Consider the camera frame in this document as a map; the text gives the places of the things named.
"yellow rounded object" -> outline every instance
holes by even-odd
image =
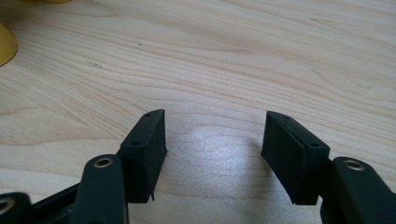
[[[17,38],[0,22],[0,66],[11,60],[17,53]]]
[[[66,3],[66,2],[70,2],[71,0],[46,0],[46,2],[49,3]]]

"light wood tabletop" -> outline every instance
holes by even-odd
[[[0,193],[79,182],[163,108],[156,200],[131,223],[320,223],[260,155],[266,111],[371,164],[396,191],[396,2],[0,2],[18,39],[0,67]]]

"wooden table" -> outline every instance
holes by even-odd
[[[260,156],[268,110],[396,191],[394,1],[6,0],[0,21],[19,41],[0,67],[0,193],[77,183],[159,108],[169,153],[131,223],[320,223]]]

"wooden surface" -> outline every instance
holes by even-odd
[[[260,156],[267,110],[396,191],[395,1],[6,0],[0,21],[19,41],[0,67],[0,193],[77,183],[158,108],[169,153],[132,223],[320,223]]]

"table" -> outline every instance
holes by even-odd
[[[131,223],[320,223],[260,155],[266,111],[396,191],[394,1],[6,0],[0,21],[19,41],[0,67],[0,193],[77,183],[159,108],[169,152]]]

